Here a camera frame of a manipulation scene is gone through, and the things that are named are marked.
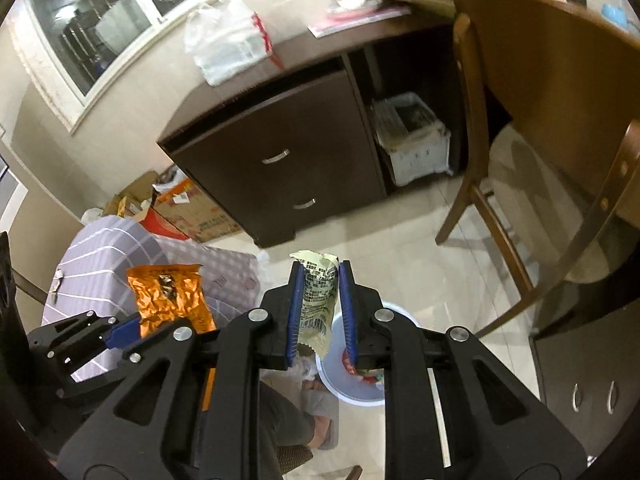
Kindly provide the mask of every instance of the blue object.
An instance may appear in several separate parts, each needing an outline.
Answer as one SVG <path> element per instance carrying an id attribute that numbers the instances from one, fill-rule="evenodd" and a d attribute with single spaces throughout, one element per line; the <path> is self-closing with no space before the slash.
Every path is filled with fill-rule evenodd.
<path id="1" fill-rule="evenodd" d="M 298 335 L 300 334 L 300 317 L 302 316 L 302 296 L 305 292 L 306 269 L 298 263 L 298 272 L 291 297 L 289 320 L 287 322 L 287 367 L 291 367 L 298 351 Z"/>
<path id="2" fill-rule="evenodd" d="M 140 314 L 136 314 L 113 327 L 104 344 L 107 348 L 124 350 L 140 339 Z"/>
<path id="3" fill-rule="evenodd" d="M 338 267 L 338 290 L 340 290 L 340 308 L 342 309 L 342 323 L 344 325 L 344 342 L 349 362 L 355 366 L 358 360 L 358 345 L 356 338 L 356 319 L 351 303 L 350 279 L 344 262 Z"/>
<path id="4" fill-rule="evenodd" d="M 602 6 L 602 15 L 615 25 L 628 29 L 629 24 L 626 20 L 626 14 L 623 9 L 609 4 Z"/>

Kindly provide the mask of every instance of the chair backrest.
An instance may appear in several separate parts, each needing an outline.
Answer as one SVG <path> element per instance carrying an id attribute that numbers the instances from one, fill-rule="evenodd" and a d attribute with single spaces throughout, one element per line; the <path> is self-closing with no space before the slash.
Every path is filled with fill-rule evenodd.
<path id="1" fill-rule="evenodd" d="M 453 1 L 469 16 L 484 83 L 514 127 L 596 194 L 630 122 L 640 119 L 640 41 L 574 4 Z"/>

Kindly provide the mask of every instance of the gray pants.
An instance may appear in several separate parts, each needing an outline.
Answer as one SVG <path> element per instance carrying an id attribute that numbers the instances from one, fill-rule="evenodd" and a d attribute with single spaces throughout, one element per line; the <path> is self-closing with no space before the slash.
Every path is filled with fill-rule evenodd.
<path id="1" fill-rule="evenodd" d="M 276 390 L 260 382 L 260 480 L 282 480 L 278 448 L 308 444 L 314 437 L 316 422 Z"/>

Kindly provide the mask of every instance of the gray cloth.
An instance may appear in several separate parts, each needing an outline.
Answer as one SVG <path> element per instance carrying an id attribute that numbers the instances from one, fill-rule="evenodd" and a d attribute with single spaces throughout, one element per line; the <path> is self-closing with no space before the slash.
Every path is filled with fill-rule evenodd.
<path id="1" fill-rule="evenodd" d="M 224 328 L 234 317 L 254 307 L 260 289 L 257 261 L 252 254 L 211 250 L 191 240 L 172 240 L 150 234 L 130 218 L 106 216 L 84 227 L 72 241 L 49 291 L 42 324 L 88 310 L 120 319 L 137 312 L 127 269 L 139 265 L 202 264 L 202 290 L 216 326 Z M 107 350 L 78 369 L 83 381 L 112 369 L 119 350 Z"/>
<path id="2" fill-rule="evenodd" d="M 313 416 L 301 412 L 289 399 L 260 382 L 260 478 L 282 480 L 278 448 L 308 444 L 314 437 L 315 429 Z"/>

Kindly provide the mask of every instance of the ceiling light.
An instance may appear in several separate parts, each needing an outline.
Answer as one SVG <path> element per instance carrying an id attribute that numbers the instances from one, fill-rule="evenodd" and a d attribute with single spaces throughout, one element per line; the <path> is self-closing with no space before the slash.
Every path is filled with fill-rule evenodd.
<path id="1" fill-rule="evenodd" d="M 54 18 L 56 20 L 70 20 L 76 15 L 76 6 L 68 5 L 58 10 Z"/>

